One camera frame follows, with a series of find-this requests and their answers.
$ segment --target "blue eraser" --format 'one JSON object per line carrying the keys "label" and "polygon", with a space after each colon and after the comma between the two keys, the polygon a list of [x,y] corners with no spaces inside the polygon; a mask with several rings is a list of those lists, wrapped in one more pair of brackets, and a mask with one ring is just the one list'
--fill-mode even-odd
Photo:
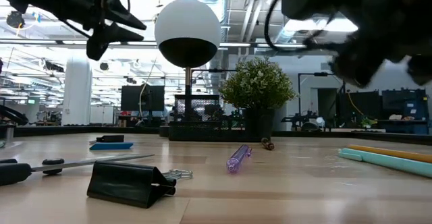
{"label": "blue eraser", "polygon": [[96,142],[90,150],[129,150],[133,145],[133,142]]}

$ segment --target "wooden table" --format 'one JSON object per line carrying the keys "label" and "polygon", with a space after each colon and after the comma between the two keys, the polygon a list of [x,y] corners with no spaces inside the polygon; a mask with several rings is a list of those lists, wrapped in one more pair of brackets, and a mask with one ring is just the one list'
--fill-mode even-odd
{"label": "wooden table", "polygon": [[38,121],[36,122],[36,126],[56,126],[57,122],[50,122],[50,121]]}
{"label": "wooden table", "polygon": [[[99,134],[16,138],[0,158],[39,165],[45,158],[89,159],[121,152],[90,152]],[[368,163],[336,157],[359,144],[432,153],[429,146],[342,138],[272,138],[274,151],[251,144],[237,175],[225,162],[238,143],[168,142],[157,135],[126,135],[134,153],[156,156],[130,161],[162,171],[189,169],[174,197],[149,209],[87,198],[92,167],[65,169],[55,177],[35,173],[0,187],[0,224],[279,224],[432,223],[432,181]]]}

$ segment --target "screwdriver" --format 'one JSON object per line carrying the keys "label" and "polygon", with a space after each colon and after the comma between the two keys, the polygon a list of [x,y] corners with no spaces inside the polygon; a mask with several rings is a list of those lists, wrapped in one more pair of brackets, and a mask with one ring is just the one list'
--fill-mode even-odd
{"label": "screwdriver", "polygon": [[18,163],[16,159],[4,159],[0,160],[0,186],[16,184],[18,182],[26,180],[27,177],[32,175],[32,173],[40,171],[48,175],[54,175],[61,172],[62,169],[92,165],[96,161],[125,161],[151,156],[154,155],[120,155],[69,163],[65,163],[64,159],[51,159],[44,160],[43,166],[41,167],[31,167],[28,163]]}

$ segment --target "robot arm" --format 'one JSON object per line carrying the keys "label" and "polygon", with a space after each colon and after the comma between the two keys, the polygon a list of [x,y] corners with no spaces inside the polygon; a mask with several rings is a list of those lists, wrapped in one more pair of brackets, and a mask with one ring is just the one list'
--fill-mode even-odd
{"label": "robot arm", "polygon": [[[51,12],[65,22],[75,21],[83,25],[84,30],[93,29],[93,35],[87,42],[87,56],[99,60],[112,42],[140,41],[142,36],[120,28],[116,22],[145,30],[146,26],[134,17],[120,0],[8,0],[10,5],[21,13],[25,13],[31,4]],[[105,25],[105,19],[113,21]]]}
{"label": "robot arm", "polygon": [[[432,0],[282,0],[281,3],[282,13],[290,19],[305,20],[315,13],[332,17],[341,12],[358,26],[342,44],[316,44],[309,38],[302,49],[336,51],[338,56],[331,62],[333,73],[347,83],[366,87],[385,59],[397,63],[406,55],[413,58],[408,73],[417,84],[432,80],[432,66],[426,65],[432,61],[432,28],[426,25],[432,18],[432,13],[427,12]],[[270,16],[271,12],[266,18],[265,38],[271,48],[281,51],[268,36]]]}

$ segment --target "green plant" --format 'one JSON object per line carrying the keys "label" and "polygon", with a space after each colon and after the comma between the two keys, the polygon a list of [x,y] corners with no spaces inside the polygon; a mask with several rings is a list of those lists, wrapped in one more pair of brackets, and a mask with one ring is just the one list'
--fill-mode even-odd
{"label": "green plant", "polygon": [[374,125],[374,124],[377,124],[377,121],[376,121],[376,120],[369,119],[368,117],[363,117],[362,121],[360,122],[360,125],[361,125],[363,128],[370,127],[370,126],[372,126],[372,125]]}
{"label": "green plant", "polygon": [[277,109],[297,97],[290,78],[268,57],[239,61],[236,70],[219,91],[237,108]]}

